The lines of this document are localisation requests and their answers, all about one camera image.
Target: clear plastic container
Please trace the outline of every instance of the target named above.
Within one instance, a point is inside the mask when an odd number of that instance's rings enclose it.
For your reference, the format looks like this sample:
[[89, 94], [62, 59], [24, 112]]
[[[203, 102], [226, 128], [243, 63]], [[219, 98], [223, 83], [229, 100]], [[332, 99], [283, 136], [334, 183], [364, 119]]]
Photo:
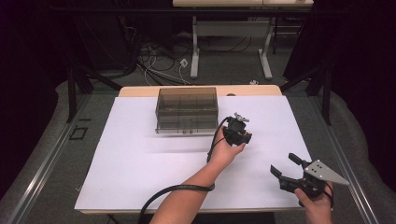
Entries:
[[216, 88], [160, 89], [156, 133], [213, 133], [218, 128]]

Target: desk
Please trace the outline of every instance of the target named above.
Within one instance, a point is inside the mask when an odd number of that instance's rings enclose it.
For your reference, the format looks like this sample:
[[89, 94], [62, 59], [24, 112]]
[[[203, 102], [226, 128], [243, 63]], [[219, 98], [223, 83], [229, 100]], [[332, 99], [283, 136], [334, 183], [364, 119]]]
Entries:
[[[174, 7], [312, 7], [313, 0], [174, 0]], [[198, 78], [198, 36], [255, 36], [265, 37], [259, 56], [266, 79], [272, 79], [267, 52], [273, 34], [269, 21], [198, 21], [192, 17], [191, 78]]]
[[[75, 209], [85, 214], [138, 213], [154, 193], [180, 184], [205, 165], [212, 135], [156, 134], [155, 107], [160, 87], [120, 91], [92, 159]], [[253, 133], [245, 151], [227, 167], [201, 212], [255, 212], [299, 209], [293, 194], [279, 189], [273, 164], [300, 178], [290, 152], [310, 156], [285, 96], [276, 86], [216, 86], [219, 119], [234, 112], [249, 118]], [[236, 96], [225, 96], [234, 93]], [[154, 201], [154, 212], [163, 197]]]

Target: human arm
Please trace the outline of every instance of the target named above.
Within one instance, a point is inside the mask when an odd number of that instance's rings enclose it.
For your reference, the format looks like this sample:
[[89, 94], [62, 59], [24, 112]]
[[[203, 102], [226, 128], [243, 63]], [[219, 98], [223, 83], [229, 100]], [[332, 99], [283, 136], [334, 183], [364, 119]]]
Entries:
[[[223, 127], [216, 136], [218, 142], [213, 148], [210, 161], [195, 175], [184, 181], [183, 185], [210, 187], [219, 174], [242, 152], [246, 144], [231, 147], [224, 139]], [[191, 223], [207, 195], [206, 191], [177, 190], [171, 192], [161, 203], [150, 223], [187, 224]]]
[[[332, 183], [328, 182], [325, 191], [332, 196]], [[305, 207], [306, 223], [308, 224], [332, 224], [332, 202], [331, 199], [321, 194], [311, 200], [301, 189], [294, 191], [297, 198]]]

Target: black wall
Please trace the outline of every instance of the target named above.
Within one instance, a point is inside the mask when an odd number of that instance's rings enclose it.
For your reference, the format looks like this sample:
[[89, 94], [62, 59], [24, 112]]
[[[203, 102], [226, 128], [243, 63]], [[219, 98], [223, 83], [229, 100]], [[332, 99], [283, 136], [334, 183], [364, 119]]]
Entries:
[[0, 46], [2, 198], [46, 129], [66, 70], [35, 1], [0, 1]]
[[[370, 162], [396, 191], [396, 2], [316, 0], [314, 6], [350, 13], [308, 19], [284, 77], [293, 80], [318, 64], [334, 63], [332, 91], [346, 101], [364, 131]], [[329, 61], [329, 55], [335, 57]]]

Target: hand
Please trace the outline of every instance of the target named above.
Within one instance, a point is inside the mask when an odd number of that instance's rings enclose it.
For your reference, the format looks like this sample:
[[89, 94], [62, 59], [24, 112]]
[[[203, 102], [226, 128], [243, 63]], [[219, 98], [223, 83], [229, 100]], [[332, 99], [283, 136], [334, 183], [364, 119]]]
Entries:
[[[332, 196], [332, 183], [328, 182], [325, 191]], [[306, 222], [308, 224], [331, 224], [332, 209], [331, 200], [325, 194], [319, 195], [316, 199], [311, 200], [301, 189], [296, 189], [294, 194], [305, 207]]]
[[243, 143], [237, 147], [230, 146], [224, 138], [223, 134], [224, 126], [222, 126], [216, 136], [215, 147], [209, 161], [210, 164], [216, 164], [221, 170], [226, 168], [245, 148], [246, 143]]

